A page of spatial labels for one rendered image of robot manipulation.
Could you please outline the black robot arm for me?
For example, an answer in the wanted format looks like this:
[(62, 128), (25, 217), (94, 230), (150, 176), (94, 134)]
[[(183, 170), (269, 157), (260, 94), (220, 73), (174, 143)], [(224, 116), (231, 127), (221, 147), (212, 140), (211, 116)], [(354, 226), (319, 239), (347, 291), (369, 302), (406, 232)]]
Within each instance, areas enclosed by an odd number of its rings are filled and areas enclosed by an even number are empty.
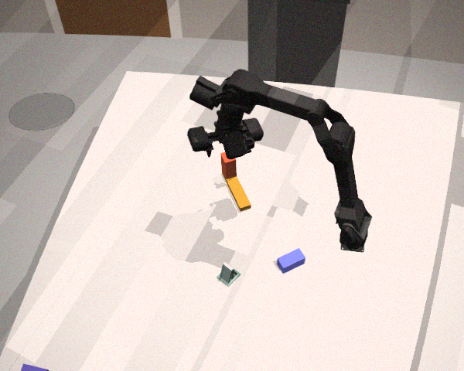
[[(373, 217), (357, 193), (352, 159), (356, 132), (341, 113), (333, 110), (323, 99), (268, 85), (258, 75), (244, 69), (234, 71), (220, 86), (200, 76), (189, 98), (210, 110), (221, 104), (219, 115), (230, 124), (240, 122), (244, 113), (250, 115), (256, 105), (308, 121), (327, 160), (333, 164), (339, 193), (334, 216), (341, 229), (340, 249), (365, 251)], [(331, 122), (330, 129), (324, 118)], [(254, 148), (254, 139), (242, 134), (240, 127), (219, 135), (218, 141), (223, 144), (228, 159), (244, 156)]]

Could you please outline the blue rectangular block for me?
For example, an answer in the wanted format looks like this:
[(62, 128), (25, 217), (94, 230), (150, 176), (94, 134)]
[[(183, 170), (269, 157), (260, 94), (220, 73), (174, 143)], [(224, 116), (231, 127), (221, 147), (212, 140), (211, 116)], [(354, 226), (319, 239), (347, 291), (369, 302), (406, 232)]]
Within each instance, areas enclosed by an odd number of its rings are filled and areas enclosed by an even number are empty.
[(305, 259), (306, 257), (298, 248), (283, 256), (278, 257), (277, 266), (282, 274), (285, 274), (305, 264)]

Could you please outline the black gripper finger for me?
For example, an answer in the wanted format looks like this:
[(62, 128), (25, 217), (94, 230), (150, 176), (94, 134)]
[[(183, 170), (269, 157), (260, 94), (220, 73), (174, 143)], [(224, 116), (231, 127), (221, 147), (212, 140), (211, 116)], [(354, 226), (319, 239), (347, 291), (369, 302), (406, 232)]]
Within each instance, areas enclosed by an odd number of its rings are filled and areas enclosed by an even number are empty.
[(208, 155), (208, 158), (211, 156), (212, 150), (214, 150), (213, 145), (211, 147), (209, 147), (207, 150), (205, 150), (207, 155)]

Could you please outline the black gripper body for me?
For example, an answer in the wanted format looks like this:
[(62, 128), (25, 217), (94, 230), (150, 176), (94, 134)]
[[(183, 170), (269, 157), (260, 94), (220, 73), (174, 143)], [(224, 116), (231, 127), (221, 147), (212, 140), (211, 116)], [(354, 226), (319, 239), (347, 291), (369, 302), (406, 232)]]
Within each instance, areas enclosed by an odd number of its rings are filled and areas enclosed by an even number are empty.
[(242, 119), (236, 124), (230, 124), (223, 121), (217, 111), (217, 121), (214, 121), (215, 131), (207, 132), (203, 126), (189, 128), (187, 130), (187, 137), (192, 150), (205, 151), (212, 146), (213, 141), (218, 141), (219, 135), (223, 131), (235, 131), (237, 128), (242, 127), (243, 134), (247, 137), (252, 137), (254, 141), (261, 141), (264, 136), (264, 131), (256, 118)]

